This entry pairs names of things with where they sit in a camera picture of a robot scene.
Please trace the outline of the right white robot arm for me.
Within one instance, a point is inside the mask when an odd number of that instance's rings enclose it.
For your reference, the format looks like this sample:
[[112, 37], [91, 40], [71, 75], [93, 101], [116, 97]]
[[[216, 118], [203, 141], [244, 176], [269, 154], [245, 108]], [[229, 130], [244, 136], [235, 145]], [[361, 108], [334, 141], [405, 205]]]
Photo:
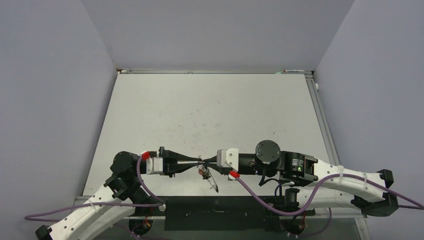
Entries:
[[284, 151], [272, 140], [262, 140], [254, 153], [221, 149], [203, 164], [230, 180], [242, 175], [260, 176], [259, 185], [277, 182], [275, 213], [292, 215], [317, 208], [352, 208], [362, 214], [387, 217], [399, 208], [389, 191], [393, 173], [383, 169], [365, 173], [333, 165], [311, 155]]

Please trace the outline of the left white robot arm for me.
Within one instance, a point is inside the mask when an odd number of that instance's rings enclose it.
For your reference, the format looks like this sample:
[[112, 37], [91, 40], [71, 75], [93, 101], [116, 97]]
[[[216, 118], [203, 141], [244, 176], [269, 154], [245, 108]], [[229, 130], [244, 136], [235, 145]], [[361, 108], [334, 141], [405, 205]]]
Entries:
[[42, 225], [35, 235], [39, 240], [92, 240], [122, 218], [148, 209], [166, 209], [166, 203], [148, 189], [143, 175], [174, 176], [203, 164], [199, 157], [189, 157], [163, 147], [159, 152], [140, 154], [121, 151], [110, 167], [111, 176], [85, 203], [28, 215], [26, 220], [43, 221], [44, 216], [70, 210], [71, 213], [51, 226]]

